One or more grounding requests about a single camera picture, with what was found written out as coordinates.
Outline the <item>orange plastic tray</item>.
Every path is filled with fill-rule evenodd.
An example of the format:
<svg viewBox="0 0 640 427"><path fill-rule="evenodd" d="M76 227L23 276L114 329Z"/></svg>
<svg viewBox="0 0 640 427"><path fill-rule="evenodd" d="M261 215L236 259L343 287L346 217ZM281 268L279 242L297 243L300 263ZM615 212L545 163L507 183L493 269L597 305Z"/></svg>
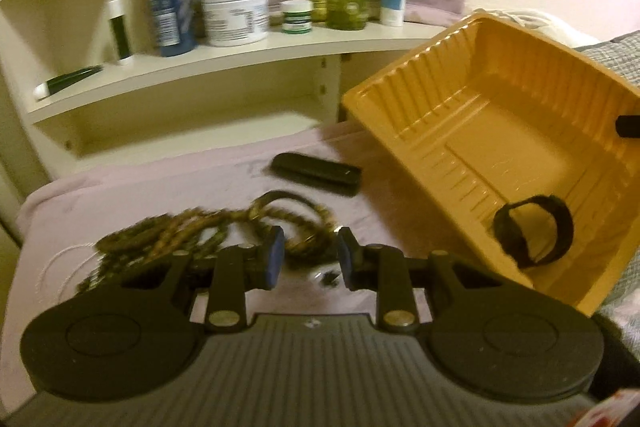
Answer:
<svg viewBox="0 0 640 427"><path fill-rule="evenodd" d="M639 246L639 110L620 75L480 12L344 94L483 265L593 314Z"/></svg>

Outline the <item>grey woven pillow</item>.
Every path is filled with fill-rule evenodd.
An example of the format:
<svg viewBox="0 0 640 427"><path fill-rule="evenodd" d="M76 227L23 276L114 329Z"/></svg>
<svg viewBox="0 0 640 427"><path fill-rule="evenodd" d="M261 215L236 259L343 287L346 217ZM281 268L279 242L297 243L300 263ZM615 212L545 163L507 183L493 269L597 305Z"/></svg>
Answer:
<svg viewBox="0 0 640 427"><path fill-rule="evenodd" d="M634 87L639 87L640 31L636 30L590 46L580 46L576 51L611 69Z"/></svg>

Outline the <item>black rectangular case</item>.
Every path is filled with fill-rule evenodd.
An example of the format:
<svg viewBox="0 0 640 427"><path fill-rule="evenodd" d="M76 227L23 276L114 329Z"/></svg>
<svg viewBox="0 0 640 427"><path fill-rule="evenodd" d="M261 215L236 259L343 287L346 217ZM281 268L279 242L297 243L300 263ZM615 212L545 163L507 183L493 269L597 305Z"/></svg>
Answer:
<svg viewBox="0 0 640 427"><path fill-rule="evenodd" d="M359 167L293 152L274 156L270 170L280 178L347 196L355 196L362 182Z"/></svg>

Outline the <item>white pillow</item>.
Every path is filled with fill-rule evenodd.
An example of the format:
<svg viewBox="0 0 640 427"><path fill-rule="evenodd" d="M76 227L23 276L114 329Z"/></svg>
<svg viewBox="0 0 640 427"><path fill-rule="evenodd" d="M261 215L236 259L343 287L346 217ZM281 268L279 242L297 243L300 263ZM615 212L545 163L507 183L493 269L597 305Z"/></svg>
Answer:
<svg viewBox="0 0 640 427"><path fill-rule="evenodd" d="M575 28L559 17L539 10L499 10L477 9L475 13L484 12L493 16L510 20L523 28L536 31L556 42L577 49L583 46L592 46L599 40L585 32Z"/></svg>

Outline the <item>cream wooden shelf unit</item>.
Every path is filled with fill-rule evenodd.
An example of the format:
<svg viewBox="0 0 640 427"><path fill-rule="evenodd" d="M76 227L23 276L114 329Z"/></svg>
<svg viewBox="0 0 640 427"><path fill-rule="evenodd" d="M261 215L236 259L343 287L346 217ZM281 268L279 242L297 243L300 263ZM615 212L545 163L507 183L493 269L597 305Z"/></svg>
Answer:
<svg viewBox="0 0 640 427"><path fill-rule="evenodd" d="M299 132L338 117L342 91L436 34L433 26L272 32L236 48L148 51L144 0L122 0L132 61L120 65L110 0L1 0L1 72L52 178ZM102 65L42 101L38 84Z"/></svg>

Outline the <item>white cream jar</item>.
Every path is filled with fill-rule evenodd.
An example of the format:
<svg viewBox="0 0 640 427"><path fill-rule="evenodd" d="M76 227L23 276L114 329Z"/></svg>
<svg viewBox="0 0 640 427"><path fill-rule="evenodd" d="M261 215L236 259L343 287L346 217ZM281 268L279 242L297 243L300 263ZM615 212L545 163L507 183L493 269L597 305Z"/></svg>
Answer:
<svg viewBox="0 0 640 427"><path fill-rule="evenodd" d="M210 46L242 46L267 37L269 0L201 0Z"/></svg>

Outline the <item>small green label jar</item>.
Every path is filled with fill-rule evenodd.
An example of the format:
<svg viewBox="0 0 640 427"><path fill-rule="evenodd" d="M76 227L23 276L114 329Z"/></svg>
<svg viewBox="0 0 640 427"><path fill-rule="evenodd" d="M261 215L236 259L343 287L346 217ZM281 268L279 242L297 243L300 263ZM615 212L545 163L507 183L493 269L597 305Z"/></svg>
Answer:
<svg viewBox="0 0 640 427"><path fill-rule="evenodd" d="M286 0L280 4L282 31L288 35L309 34L314 4L310 0Z"/></svg>

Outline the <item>dark green tube white cap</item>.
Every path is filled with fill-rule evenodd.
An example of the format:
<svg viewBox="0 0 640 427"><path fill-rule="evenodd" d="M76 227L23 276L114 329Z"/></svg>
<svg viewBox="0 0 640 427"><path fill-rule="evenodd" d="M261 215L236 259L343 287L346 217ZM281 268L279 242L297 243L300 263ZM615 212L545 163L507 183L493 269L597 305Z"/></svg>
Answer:
<svg viewBox="0 0 640 427"><path fill-rule="evenodd" d="M58 92L73 86L81 80L99 74L102 70L102 65L96 65L78 69L76 72L68 72L67 74L56 76L38 84L38 86L35 87L34 92L32 92L32 95L36 101L42 101L45 98L49 98L50 95L57 94Z"/></svg>

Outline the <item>white black lip balm stick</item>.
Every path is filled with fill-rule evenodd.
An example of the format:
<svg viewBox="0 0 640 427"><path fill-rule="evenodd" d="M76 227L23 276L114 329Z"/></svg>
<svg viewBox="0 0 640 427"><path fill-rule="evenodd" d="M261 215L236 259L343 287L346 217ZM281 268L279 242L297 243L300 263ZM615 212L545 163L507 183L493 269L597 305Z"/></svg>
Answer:
<svg viewBox="0 0 640 427"><path fill-rule="evenodd" d="M129 39L125 25L125 11L122 0L110 0L107 3L110 14L110 25L115 41L117 58L120 65L128 65L132 61Z"/></svg>

